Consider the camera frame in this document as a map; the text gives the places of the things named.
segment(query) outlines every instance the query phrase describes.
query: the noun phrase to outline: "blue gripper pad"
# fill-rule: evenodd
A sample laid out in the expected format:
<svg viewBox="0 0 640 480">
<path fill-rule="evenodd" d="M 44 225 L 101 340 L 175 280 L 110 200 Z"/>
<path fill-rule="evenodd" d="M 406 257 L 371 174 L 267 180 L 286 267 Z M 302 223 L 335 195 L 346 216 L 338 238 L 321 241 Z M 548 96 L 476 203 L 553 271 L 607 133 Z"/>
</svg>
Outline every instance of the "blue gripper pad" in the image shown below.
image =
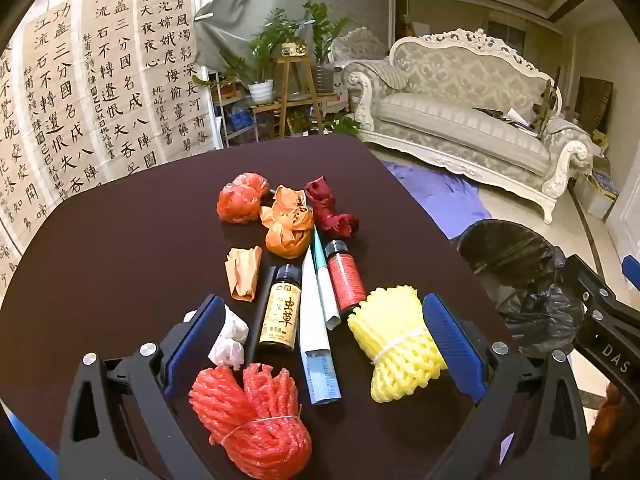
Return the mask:
<svg viewBox="0 0 640 480">
<path fill-rule="evenodd" d="M 164 364 L 166 399 L 177 399 L 191 389 L 222 330 L 225 317 L 222 298 L 208 296 L 190 321 L 174 326 L 168 333 L 161 343 L 161 347 L 168 343 L 173 350 Z"/>
<path fill-rule="evenodd" d="M 436 294 L 422 302 L 422 316 L 458 390 L 477 404 L 484 396 L 484 363 Z"/>
<path fill-rule="evenodd" d="M 640 290 L 640 262 L 633 256 L 627 256 L 622 260 L 622 274 L 637 290 Z"/>
</svg>

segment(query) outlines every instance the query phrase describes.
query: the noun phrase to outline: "bolt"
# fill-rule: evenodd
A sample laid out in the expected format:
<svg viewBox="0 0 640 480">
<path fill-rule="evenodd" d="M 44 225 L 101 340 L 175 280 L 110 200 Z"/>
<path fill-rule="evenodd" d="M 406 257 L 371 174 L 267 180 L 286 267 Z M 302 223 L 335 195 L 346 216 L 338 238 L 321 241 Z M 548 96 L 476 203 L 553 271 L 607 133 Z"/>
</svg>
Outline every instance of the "bolt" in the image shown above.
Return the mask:
<svg viewBox="0 0 640 480">
<path fill-rule="evenodd" d="M 157 349 L 158 349 L 158 347 L 154 343 L 144 343 L 140 347 L 140 353 L 144 357 L 149 357 L 150 355 L 155 354 Z"/>
<path fill-rule="evenodd" d="M 564 355 L 564 352 L 562 352 L 561 350 L 554 350 L 553 352 L 551 352 L 551 355 L 559 363 L 564 363 L 566 361 L 566 355 Z"/>
<path fill-rule="evenodd" d="M 502 341 L 496 341 L 491 345 L 491 350 L 493 350 L 498 355 L 505 355 L 509 351 L 509 347 Z"/>
<path fill-rule="evenodd" d="M 98 356 L 95 354 L 95 352 L 89 352 L 87 355 L 85 355 L 82 358 L 82 362 L 86 365 L 92 365 L 95 363 L 95 360 L 98 358 Z"/>
</svg>

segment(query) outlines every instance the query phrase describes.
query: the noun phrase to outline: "purple mat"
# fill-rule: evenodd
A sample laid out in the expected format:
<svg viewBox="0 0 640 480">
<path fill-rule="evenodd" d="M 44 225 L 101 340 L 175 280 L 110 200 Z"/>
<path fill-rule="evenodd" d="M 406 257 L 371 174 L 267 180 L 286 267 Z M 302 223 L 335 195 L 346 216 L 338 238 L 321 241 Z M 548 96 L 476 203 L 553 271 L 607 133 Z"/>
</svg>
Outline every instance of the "purple mat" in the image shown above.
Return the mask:
<svg viewBox="0 0 640 480">
<path fill-rule="evenodd" d="M 447 171 L 428 170 L 382 161 L 400 184 L 429 214 L 437 226 L 452 239 L 478 220 L 491 218 L 478 188 Z"/>
</svg>

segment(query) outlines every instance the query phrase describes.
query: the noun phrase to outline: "black trash bag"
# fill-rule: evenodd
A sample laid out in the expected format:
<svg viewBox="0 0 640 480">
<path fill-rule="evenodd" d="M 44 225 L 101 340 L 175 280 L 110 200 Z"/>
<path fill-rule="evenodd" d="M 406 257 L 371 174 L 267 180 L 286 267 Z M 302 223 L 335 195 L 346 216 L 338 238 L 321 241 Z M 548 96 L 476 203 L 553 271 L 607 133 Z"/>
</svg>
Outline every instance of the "black trash bag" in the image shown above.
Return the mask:
<svg viewBox="0 0 640 480">
<path fill-rule="evenodd" d="M 561 283 L 566 258 L 560 248 L 502 220 L 476 222 L 457 238 L 457 248 L 524 355 L 544 358 L 551 350 L 574 349 L 582 302 Z"/>
</svg>

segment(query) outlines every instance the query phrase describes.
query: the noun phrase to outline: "sofa backrest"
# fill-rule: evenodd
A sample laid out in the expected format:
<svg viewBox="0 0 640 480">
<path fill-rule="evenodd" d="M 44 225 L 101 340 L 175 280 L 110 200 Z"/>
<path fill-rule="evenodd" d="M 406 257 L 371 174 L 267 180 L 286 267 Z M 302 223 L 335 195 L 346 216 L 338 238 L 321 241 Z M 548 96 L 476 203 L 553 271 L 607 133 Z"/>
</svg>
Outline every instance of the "sofa backrest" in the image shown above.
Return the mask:
<svg viewBox="0 0 640 480">
<path fill-rule="evenodd" d="M 359 27 L 335 38 L 329 61 L 344 63 L 355 59 L 385 59 L 387 47 L 367 27 Z"/>
<path fill-rule="evenodd" d="M 402 38 L 389 57 L 392 65 L 408 73 L 410 92 L 503 112 L 513 107 L 527 121 L 535 118 L 532 106 L 542 102 L 541 94 L 551 80 L 482 29 Z M 561 110 L 562 96 L 557 92 L 556 110 Z"/>
</svg>

